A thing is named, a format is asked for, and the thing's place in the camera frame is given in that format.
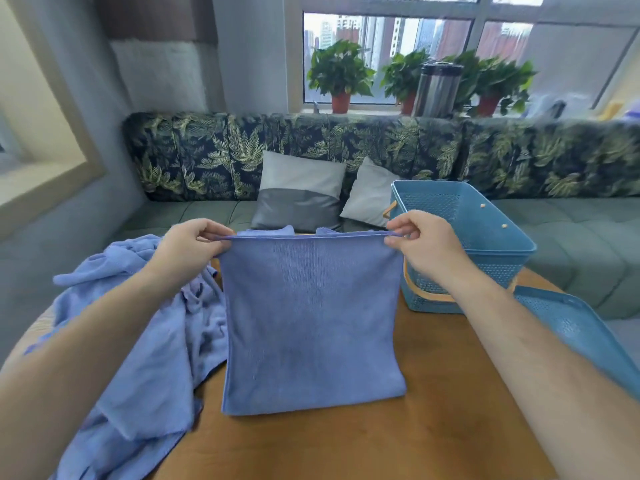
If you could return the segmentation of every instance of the potted plant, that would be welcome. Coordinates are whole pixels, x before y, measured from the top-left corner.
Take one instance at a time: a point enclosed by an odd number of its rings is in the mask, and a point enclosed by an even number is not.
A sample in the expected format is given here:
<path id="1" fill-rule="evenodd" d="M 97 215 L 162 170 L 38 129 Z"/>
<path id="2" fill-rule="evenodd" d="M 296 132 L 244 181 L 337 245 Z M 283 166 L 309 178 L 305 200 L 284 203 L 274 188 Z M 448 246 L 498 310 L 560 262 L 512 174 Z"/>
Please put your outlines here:
<path id="1" fill-rule="evenodd" d="M 383 67 L 385 75 L 380 87 L 385 87 L 386 98 L 395 96 L 397 104 L 402 104 L 400 114 L 411 115 L 420 82 L 420 69 L 428 58 L 424 49 L 414 50 L 407 55 L 394 55 L 391 63 Z"/>
<path id="2" fill-rule="evenodd" d="M 499 57 L 479 59 L 469 50 L 456 57 L 446 57 L 447 61 L 464 66 L 460 87 L 456 94 L 455 106 L 470 105 L 471 97 L 480 97 L 477 106 L 468 110 L 470 116 L 490 118 L 500 104 L 500 113 L 507 114 L 509 109 L 524 112 L 529 99 L 528 88 L 533 76 L 531 61 L 518 66 L 516 62 L 507 62 Z"/>
<path id="3" fill-rule="evenodd" d="M 311 57 L 309 88 L 320 89 L 322 95 L 330 93 L 336 114 L 348 111 L 352 94 L 373 96 L 371 86 L 376 71 L 364 65 L 362 50 L 356 42 L 338 40 L 331 47 L 317 48 Z"/>

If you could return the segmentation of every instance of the sofa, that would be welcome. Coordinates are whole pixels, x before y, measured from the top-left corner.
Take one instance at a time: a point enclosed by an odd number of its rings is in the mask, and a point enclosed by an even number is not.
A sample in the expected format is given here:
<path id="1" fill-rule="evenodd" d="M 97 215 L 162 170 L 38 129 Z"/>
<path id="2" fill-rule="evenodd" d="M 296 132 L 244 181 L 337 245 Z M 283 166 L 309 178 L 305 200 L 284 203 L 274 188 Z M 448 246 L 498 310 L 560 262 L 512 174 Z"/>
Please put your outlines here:
<path id="1" fill-rule="evenodd" d="M 603 319 L 640 313 L 640 125 L 147 112 L 122 128 L 149 202 L 112 240 L 194 217 L 247 229 L 263 150 L 345 162 L 342 201 L 369 156 L 401 178 L 468 181 L 536 242 L 533 271 Z"/>

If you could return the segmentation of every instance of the forearm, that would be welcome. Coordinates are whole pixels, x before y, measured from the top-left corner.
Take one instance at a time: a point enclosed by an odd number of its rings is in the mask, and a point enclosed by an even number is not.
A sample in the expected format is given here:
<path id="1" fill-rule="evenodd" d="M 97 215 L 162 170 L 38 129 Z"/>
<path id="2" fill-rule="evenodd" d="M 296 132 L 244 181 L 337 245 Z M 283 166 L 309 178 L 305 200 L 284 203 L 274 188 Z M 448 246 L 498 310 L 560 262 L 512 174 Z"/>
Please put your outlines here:
<path id="1" fill-rule="evenodd" d="M 480 270 L 450 291 L 563 480 L 637 478 L 640 404 Z"/>
<path id="2" fill-rule="evenodd" d="M 0 374 L 0 478 L 47 478 L 167 290 L 144 270 Z"/>

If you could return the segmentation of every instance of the perforated basket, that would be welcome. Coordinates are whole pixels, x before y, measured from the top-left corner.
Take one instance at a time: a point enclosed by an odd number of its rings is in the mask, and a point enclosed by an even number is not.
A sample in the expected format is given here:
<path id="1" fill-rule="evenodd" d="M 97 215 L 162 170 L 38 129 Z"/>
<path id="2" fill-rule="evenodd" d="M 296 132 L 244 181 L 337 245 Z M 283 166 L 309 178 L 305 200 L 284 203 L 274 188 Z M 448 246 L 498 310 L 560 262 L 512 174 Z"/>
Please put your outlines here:
<path id="1" fill-rule="evenodd" d="M 412 209 L 446 219 L 471 260 L 503 288 L 536 252 L 535 243 L 500 209 L 464 182 L 396 180 L 391 184 L 391 218 Z M 451 295 L 404 262 L 402 291 L 416 312 L 460 313 Z"/>

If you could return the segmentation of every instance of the hand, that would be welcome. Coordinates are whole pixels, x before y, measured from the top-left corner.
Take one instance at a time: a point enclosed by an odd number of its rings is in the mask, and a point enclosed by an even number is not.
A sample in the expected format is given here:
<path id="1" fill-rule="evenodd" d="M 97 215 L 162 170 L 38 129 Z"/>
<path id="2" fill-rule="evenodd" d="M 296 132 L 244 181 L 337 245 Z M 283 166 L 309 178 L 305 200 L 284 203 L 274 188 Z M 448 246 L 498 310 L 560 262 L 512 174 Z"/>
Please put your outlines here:
<path id="1" fill-rule="evenodd" d="M 177 292 L 194 279 L 212 258 L 229 249 L 220 241 L 234 232 L 209 219 L 193 219 L 171 227 L 143 271 L 168 291 Z"/>
<path id="2" fill-rule="evenodd" d="M 418 273 L 444 288 L 450 278 L 475 268 L 451 225 L 442 217 L 410 210 L 391 219 L 387 228 L 407 237 L 387 236 L 385 244 L 401 251 Z"/>

